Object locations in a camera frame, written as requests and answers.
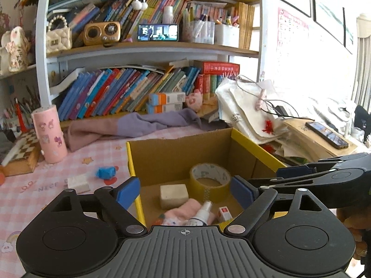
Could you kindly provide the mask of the small white red box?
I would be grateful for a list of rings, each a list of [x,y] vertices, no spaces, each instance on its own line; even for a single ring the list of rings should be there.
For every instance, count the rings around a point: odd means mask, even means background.
[[[218,208],[217,218],[219,223],[223,223],[226,221],[231,221],[233,219],[233,216],[227,206],[222,206]]]

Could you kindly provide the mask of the white blue spray bottle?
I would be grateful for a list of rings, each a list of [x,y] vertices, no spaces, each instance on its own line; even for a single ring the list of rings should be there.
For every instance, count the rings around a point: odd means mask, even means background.
[[[195,216],[190,218],[185,225],[186,226],[208,226],[213,223],[215,216],[211,212],[213,203],[205,201],[203,206],[199,209]]]

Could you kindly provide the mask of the white plug charger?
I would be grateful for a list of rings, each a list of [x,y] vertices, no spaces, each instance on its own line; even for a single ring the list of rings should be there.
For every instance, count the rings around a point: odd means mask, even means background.
[[[160,187],[160,206],[162,209],[170,210],[178,208],[189,199],[185,184],[170,184]]]

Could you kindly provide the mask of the pink sock with rabbit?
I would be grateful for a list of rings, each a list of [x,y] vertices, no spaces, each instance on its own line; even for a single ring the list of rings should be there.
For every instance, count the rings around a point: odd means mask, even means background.
[[[202,207],[195,199],[188,199],[186,203],[178,208],[173,208],[161,214],[156,219],[153,225],[165,225],[165,226],[186,226],[186,222],[196,215],[199,209]]]

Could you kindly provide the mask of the white power adapter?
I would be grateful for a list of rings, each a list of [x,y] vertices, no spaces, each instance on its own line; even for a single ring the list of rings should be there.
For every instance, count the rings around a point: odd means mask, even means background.
[[[87,174],[80,174],[72,176],[67,179],[68,189],[73,189],[77,194],[85,193],[90,191],[89,183],[87,180]]]

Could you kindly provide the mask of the white canvas bag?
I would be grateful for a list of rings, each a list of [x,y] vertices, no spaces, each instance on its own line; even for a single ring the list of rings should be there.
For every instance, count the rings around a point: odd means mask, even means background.
[[[241,80],[224,79],[216,89],[219,118],[256,144],[265,144],[289,135],[284,122],[255,108],[259,87]]]

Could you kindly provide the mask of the lower orange white box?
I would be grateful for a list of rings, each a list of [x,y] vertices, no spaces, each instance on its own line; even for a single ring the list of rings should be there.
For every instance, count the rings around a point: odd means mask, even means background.
[[[171,111],[180,111],[182,110],[183,103],[174,103],[174,104],[164,104],[164,105],[150,105],[147,104],[147,113],[148,114],[160,114]]]

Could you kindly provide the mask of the orange white box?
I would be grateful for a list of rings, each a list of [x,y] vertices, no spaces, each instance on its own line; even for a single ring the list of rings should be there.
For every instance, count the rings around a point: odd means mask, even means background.
[[[152,106],[183,103],[185,101],[186,101],[185,92],[169,92],[169,93],[161,92],[149,94],[148,96],[148,103]]]
[[[164,104],[164,105],[150,105],[147,104],[147,113],[148,114],[160,114],[171,111],[180,111],[182,110],[183,103],[174,103],[174,104]]]

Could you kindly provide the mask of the orange pink pump bottle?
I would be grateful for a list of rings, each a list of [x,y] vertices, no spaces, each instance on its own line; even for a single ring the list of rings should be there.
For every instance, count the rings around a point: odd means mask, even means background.
[[[2,185],[2,184],[4,184],[4,182],[5,182],[5,175],[3,174],[3,173],[0,173],[0,186]]]

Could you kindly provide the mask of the upper orange white box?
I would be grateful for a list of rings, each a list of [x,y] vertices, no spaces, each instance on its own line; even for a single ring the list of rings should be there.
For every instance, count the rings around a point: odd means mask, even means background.
[[[186,101],[185,92],[169,92],[169,93],[161,92],[149,94],[148,96],[148,103],[152,106],[183,103],[185,101]]]

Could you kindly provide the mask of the pink pig plush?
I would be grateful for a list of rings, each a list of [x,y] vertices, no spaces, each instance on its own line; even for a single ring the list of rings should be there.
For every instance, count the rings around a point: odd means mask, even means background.
[[[193,93],[185,98],[187,108],[192,109],[194,112],[199,112],[202,108],[203,94],[196,89]]]

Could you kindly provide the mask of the white bookshelf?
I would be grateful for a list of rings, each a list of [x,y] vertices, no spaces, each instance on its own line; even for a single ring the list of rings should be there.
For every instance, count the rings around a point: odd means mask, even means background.
[[[200,69],[194,60],[230,62],[231,57],[258,58],[250,48],[253,20],[260,0],[17,0],[23,13],[34,6],[30,18],[33,32],[25,32],[30,43],[29,66],[24,71],[8,70],[6,44],[13,28],[1,16],[1,70],[36,80],[36,88],[25,86],[28,98],[17,98],[21,111],[55,105],[60,121],[100,119],[147,110],[148,96],[161,92],[193,93],[201,90]],[[70,50],[47,53],[48,22],[63,15],[72,30]],[[119,42],[86,46],[84,28],[89,23],[117,21]],[[173,24],[178,41],[138,41],[139,25]],[[215,25],[240,29],[238,48],[214,44]]]

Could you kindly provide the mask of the white pen holder box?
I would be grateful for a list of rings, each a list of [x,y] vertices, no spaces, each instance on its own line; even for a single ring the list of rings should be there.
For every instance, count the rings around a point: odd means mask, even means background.
[[[231,25],[215,25],[214,44],[219,46],[238,48],[240,29]]]

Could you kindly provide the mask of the phone on shelf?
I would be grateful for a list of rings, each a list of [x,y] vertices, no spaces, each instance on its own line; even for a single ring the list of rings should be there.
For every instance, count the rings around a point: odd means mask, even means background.
[[[178,41],[179,28],[173,24],[139,25],[138,41]]]

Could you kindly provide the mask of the white rabbit figurine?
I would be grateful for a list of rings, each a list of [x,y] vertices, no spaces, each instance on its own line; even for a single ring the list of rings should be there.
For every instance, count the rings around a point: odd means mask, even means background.
[[[30,47],[24,29],[20,26],[13,28],[10,32],[10,42],[6,44],[6,50],[10,55],[8,68],[10,72],[20,72],[28,68]]]

